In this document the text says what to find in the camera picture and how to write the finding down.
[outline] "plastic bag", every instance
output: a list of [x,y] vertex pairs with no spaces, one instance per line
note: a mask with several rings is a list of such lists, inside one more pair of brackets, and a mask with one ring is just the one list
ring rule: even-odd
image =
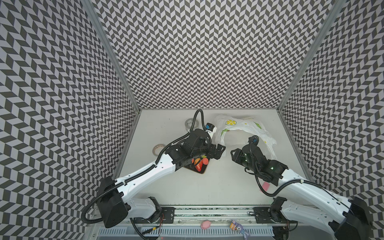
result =
[[[272,138],[269,132],[265,129],[262,122],[257,120],[255,117],[246,117],[244,119],[237,119],[228,115],[218,115],[215,118],[215,126],[217,127],[215,142],[225,146],[224,137],[226,132],[231,130],[243,130],[257,135],[265,143],[268,151],[270,152],[271,159],[277,159],[276,154],[273,150],[276,145],[276,140]],[[242,142],[237,144],[248,144],[248,138],[242,139]]]

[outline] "white table surface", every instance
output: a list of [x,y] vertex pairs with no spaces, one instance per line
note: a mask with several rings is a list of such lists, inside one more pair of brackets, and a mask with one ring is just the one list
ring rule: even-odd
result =
[[[143,110],[120,176],[128,175],[154,161],[156,157],[152,154],[153,147],[159,143],[166,145],[184,135],[184,123],[194,113],[195,110]],[[204,110],[205,123],[215,124],[214,118],[220,114],[235,118],[256,116],[277,141],[277,160],[304,176],[276,110]],[[198,120],[201,128],[200,114]],[[234,163],[230,157],[230,151],[241,149],[252,134],[241,131],[232,132],[231,135],[229,133],[226,133],[225,140],[231,145],[226,144],[226,156],[219,160],[212,159],[204,174],[181,168],[147,186],[135,197],[152,196],[161,205],[270,205],[273,199],[260,192],[254,176],[245,173],[244,167]],[[268,192],[272,193],[276,189],[276,186],[271,185]],[[298,196],[290,194],[288,189],[283,189],[278,196],[309,205]]]

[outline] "plush toy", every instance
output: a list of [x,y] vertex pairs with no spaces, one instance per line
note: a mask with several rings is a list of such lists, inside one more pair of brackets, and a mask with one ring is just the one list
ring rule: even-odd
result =
[[237,223],[235,220],[232,220],[232,223],[229,227],[233,231],[238,231],[240,234],[243,234],[244,240],[247,240],[250,236],[250,234],[244,230],[243,226],[240,223]]

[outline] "mounting plate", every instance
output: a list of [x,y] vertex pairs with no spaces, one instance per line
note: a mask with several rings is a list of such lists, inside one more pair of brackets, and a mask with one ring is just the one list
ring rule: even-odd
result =
[[[269,207],[254,207],[255,219],[257,223],[275,223],[271,220],[268,212]],[[287,220],[282,220],[281,223],[287,223]]]
[[[175,208],[174,207],[162,207],[160,217],[164,214],[163,223],[173,223],[173,219],[175,216]],[[135,217],[133,219],[134,223],[151,223],[147,218]]]

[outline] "black and white patterned wallpaper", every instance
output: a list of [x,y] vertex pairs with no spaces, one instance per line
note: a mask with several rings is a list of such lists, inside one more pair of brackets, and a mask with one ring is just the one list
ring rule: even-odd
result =
[[265,108],[334,0],[92,1],[140,108]]
[[283,114],[318,183],[366,200],[384,239],[384,2],[348,1]]
[[79,0],[0,1],[0,238],[81,239],[133,117]]

